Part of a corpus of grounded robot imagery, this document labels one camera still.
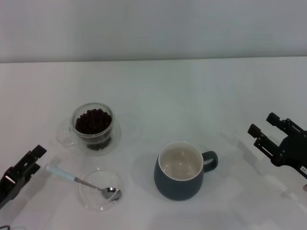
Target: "white spoon handle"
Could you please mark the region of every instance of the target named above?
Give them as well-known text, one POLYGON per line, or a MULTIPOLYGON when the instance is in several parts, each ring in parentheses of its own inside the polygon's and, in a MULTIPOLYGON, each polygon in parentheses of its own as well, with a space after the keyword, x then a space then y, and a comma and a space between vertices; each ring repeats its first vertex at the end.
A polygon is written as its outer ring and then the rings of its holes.
POLYGON ((52 174, 55 174, 57 176, 61 176, 63 178, 66 178, 70 181, 74 181, 75 178, 76 178, 74 175, 72 175, 72 174, 70 174, 70 173, 68 173, 68 172, 66 172, 66 171, 64 171, 64 170, 62 170, 62 169, 60 169, 56 166, 52 166, 50 164, 47 164, 45 166, 45 170, 52 173, 52 174))

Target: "white wall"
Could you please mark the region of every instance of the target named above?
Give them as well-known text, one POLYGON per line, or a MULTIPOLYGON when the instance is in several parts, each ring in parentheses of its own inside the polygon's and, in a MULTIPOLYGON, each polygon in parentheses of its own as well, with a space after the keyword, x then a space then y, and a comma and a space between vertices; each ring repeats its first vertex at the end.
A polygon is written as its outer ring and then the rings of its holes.
POLYGON ((0 0, 0 62, 307 55, 307 0, 0 0))

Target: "mug handle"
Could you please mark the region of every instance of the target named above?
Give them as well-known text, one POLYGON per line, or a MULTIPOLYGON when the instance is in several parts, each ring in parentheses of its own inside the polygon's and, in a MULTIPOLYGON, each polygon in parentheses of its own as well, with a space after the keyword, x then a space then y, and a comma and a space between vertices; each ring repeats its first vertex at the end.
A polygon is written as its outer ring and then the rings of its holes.
POLYGON ((203 166, 203 172, 204 173, 209 172, 209 171, 215 169, 217 167, 217 164, 219 163, 219 159, 218 159, 216 153, 213 152, 213 151, 204 152, 202 154, 202 158, 203 158, 203 161, 212 160, 210 163, 205 164, 203 166))

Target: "glass bowl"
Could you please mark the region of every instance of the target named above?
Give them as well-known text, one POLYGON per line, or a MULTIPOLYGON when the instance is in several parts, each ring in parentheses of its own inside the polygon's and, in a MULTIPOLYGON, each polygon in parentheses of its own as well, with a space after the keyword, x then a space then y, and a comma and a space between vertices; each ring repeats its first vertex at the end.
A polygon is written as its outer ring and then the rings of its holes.
POLYGON ((88 103, 80 106, 73 112, 70 119, 70 125, 72 131, 77 135, 77 137, 81 138, 85 143, 98 144, 105 142, 110 137, 112 127, 114 124, 114 118, 115 117, 113 111, 107 105, 102 103, 88 103), (102 109, 104 112, 107 112, 109 115, 111 115, 112 121, 110 125, 104 131, 96 134, 84 134, 79 132, 75 127, 77 119, 82 114, 85 114, 87 110, 92 110, 92 109, 102 109))
MULTIPOLYGON (((108 187, 118 188, 123 196, 123 180, 120 175, 113 170, 96 167, 86 172, 81 179, 101 189, 108 187)), ((100 191, 83 184, 77 184, 76 187, 79 201, 84 207, 91 211, 101 212, 110 210, 122 199, 122 196, 118 200, 112 200, 112 198, 105 199, 100 191)))

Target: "mug rim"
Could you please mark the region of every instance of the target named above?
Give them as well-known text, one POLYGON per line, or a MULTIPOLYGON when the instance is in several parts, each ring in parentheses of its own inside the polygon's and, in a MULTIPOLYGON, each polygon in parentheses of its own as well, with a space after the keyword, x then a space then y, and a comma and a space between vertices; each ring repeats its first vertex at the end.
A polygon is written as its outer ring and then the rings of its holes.
POLYGON ((173 145, 173 144, 176 144, 176 143, 185 143, 185 144, 188 144, 188 145, 192 146, 193 148, 195 148, 195 149, 197 150, 198 154, 201 156, 201 159, 203 159, 200 150, 199 150, 196 146, 194 146, 194 145, 192 145, 191 143, 186 142, 186 141, 173 141, 173 142, 170 142, 170 143, 168 143, 167 145, 165 145, 165 146, 162 148, 162 150, 160 151, 159 156, 158 156, 159 167, 160 167, 161 171, 162 171, 168 178, 173 179, 173 180, 175 180, 175 181, 189 181, 189 180, 192 180, 192 179, 194 179, 195 177, 197 177, 197 176, 200 174, 200 172, 203 170, 203 163, 202 163, 202 166, 201 166, 200 170, 197 172, 197 174, 195 174, 195 176, 193 176, 193 177, 191 177, 191 178, 188 178, 188 179, 176 179, 176 178, 173 178, 173 177, 167 175, 167 174, 162 170, 161 163, 160 163, 161 153, 162 153, 168 146, 173 145))

